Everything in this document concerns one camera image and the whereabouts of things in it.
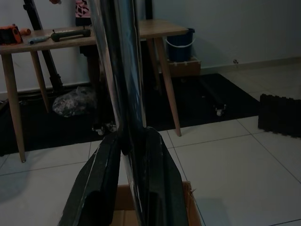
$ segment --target wooden tabletop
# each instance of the wooden tabletop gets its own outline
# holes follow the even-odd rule
[[[55,29],[56,32],[60,31],[74,31],[80,30],[83,27],[68,27],[68,28],[59,28]],[[179,35],[185,34],[187,28],[175,25],[165,20],[143,20],[139,22],[139,32],[141,39],[150,39],[163,36]],[[95,36],[93,30],[91,30],[91,36],[87,38],[65,38],[61,39],[59,42],[54,42],[51,39],[40,42],[33,45],[28,45],[28,40],[33,37],[38,36],[50,36],[53,32],[52,30],[41,30],[41,31],[32,31],[31,35],[23,36],[23,43],[13,46],[0,46],[0,54],[11,54],[11,53],[22,53],[30,51],[39,51],[39,50],[48,50],[56,48],[67,48],[67,47],[76,47],[76,46],[87,46],[95,45]]]

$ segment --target cardboard box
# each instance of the cardboard box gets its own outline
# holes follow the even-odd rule
[[[187,217],[190,226],[201,226],[190,182],[183,182]],[[129,185],[118,186],[111,226],[139,226]]]
[[[168,61],[168,64],[171,77],[201,75],[201,61],[195,57],[192,57],[189,61],[180,63]]]

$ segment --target wooden table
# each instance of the wooden table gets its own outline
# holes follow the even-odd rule
[[[69,28],[60,28],[55,29],[55,31],[72,31],[72,30],[80,30],[82,27],[69,27]],[[171,36],[171,35],[179,35],[185,34],[188,31],[187,28],[174,25],[168,21],[164,20],[145,20],[139,23],[139,32],[140,38],[146,39],[148,48],[150,51],[150,58],[152,61],[152,66],[154,68],[155,77],[157,81],[158,88],[160,90],[160,80],[158,74],[157,60],[153,43],[155,43],[155,48],[157,49],[159,61],[161,64],[161,69],[163,73],[164,83],[168,95],[168,100],[170,104],[170,108],[173,114],[176,133],[178,136],[181,135],[178,112],[176,107],[176,102],[174,98],[174,89],[170,77],[169,66],[167,62],[166,52],[164,49],[163,37]],[[44,103],[46,106],[47,112],[49,112],[49,102],[44,82],[44,77],[38,57],[38,52],[40,50],[50,50],[57,48],[67,48],[67,47],[77,47],[77,46],[86,46],[86,45],[95,45],[95,36],[92,31],[91,36],[87,38],[69,38],[61,40],[60,42],[53,42],[51,39],[37,43],[34,45],[28,45],[27,40],[38,37],[52,34],[52,30],[41,30],[41,31],[33,31],[30,36],[23,37],[23,43],[14,45],[14,46],[0,46],[0,54],[3,63],[4,76],[6,87],[8,90],[8,99],[9,99],[9,107],[11,111],[11,116],[13,120],[13,125],[15,129],[16,140],[18,144],[18,149],[20,153],[20,158],[22,162],[26,161],[25,158],[25,149],[24,149],[24,139],[23,139],[23,131],[22,131],[22,122],[21,122],[21,113],[20,106],[18,100],[18,92],[16,87],[16,78],[12,60],[13,53],[22,53],[22,52],[30,52],[32,56],[33,65],[35,68],[36,76],[38,78],[40,90],[44,99]]]

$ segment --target bicycle steerer tube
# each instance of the bicycle steerer tube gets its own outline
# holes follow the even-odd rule
[[[104,65],[111,102],[126,156],[127,177],[140,225],[146,205],[145,112],[139,27],[135,0],[89,0],[97,47]]]

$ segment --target plastic bag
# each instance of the plastic bag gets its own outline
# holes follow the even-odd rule
[[[77,87],[75,90],[57,97],[52,110],[60,116],[70,117],[90,113],[97,107],[96,94],[92,88]]]

